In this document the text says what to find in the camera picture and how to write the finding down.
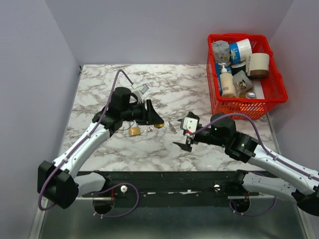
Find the yellow black padlock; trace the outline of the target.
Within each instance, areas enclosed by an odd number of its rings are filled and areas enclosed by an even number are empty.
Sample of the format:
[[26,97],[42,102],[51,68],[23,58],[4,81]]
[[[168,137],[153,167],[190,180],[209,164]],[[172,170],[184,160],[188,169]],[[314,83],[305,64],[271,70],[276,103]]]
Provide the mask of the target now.
[[164,123],[155,124],[155,128],[162,128],[164,126]]

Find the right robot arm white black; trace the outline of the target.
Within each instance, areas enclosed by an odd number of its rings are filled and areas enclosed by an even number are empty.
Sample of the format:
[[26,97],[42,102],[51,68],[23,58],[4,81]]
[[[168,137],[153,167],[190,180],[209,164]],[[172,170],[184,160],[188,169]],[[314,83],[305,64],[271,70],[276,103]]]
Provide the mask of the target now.
[[202,126],[199,116],[189,112],[179,119],[186,142],[177,145],[188,152],[192,151],[193,144],[198,143],[223,147],[231,159],[255,165],[274,175],[270,178],[243,172],[240,178],[229,183],[233,194],[241,195],[247,191],[272,195],[294,202],[302,211],[318,216],[319,172],[266,147],[258,131],[256,137],[237,131],[233,116],[233,113],[215,114],[209,124]]

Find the round brass padlock with keys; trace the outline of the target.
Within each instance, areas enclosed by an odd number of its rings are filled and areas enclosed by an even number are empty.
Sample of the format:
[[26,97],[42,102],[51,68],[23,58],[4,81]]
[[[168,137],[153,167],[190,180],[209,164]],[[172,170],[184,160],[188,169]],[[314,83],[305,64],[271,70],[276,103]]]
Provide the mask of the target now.
[[129,136],[133,137],[139,135],[141,135],[141,129],[136,122],[133,122],[132,125],[129,127]]

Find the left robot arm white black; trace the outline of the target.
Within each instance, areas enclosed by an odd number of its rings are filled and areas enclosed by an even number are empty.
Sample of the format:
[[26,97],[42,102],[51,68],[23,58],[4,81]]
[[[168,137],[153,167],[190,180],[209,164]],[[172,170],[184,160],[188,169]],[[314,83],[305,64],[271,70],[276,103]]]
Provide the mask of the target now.
[[96,113],[86,131],[61,156],[38,167],[37,191],[54,205],[66,209],[79,194],[75,182],[82,165],[93,152],[122,127],[125,121],[161,128],[164,120],[153,108],[151,100],[130,102],[137,95],[125,87],[112,88],[107,104]]

